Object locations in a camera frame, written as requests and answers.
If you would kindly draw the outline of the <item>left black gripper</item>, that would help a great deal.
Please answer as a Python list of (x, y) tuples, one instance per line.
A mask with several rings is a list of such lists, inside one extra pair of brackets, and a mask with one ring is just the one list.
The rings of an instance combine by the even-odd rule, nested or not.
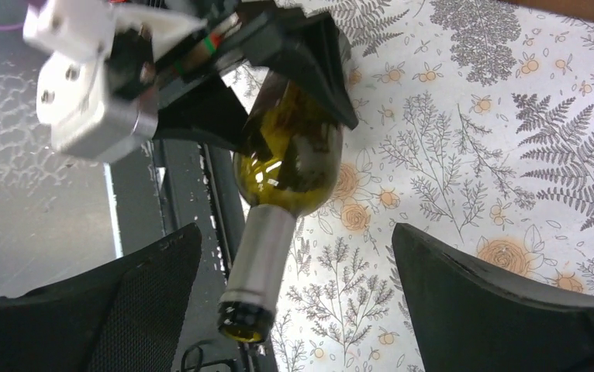
[[(238, 1), (108, 1), (115, 22), (104, 59), (107, 106), (157, 110), (157, 94), (192, 78), (240, 26)], [(349, 129), (359, 120), (345, 87), (345, 35), (328, 12), (273, 10), (245, 19), (244, 57), (295, 82)], [(158, 113), (155, 140), (186, 140), (251, 154), (248, 112), (220, 76), (212, 76)]]

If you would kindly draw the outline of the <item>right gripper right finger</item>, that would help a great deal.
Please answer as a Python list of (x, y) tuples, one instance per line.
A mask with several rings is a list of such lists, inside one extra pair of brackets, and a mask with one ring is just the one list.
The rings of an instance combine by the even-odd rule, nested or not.
[(407, 223), (392, 248), (427, 371), (594, 371), (594, 296), (486, 263)]

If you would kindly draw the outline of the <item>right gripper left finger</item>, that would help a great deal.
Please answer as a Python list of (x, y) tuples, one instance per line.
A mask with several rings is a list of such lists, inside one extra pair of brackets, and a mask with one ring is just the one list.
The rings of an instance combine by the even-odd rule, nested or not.
[(0, 297), (0, 371), (168, 371), (202, 235), (149, 246), (18, 298)]

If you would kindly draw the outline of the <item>green wine bottle silver neck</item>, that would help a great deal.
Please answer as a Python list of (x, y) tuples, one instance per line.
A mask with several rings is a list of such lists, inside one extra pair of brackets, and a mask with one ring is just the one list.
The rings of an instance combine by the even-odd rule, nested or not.
[(270, 72), (243, 135), (233, 168), (250, 210), (219, 300), (218, 330), (262, 343), (275, 321), (297, 220), (323, 205), (337, 184), (344, 130), (296, 83)]

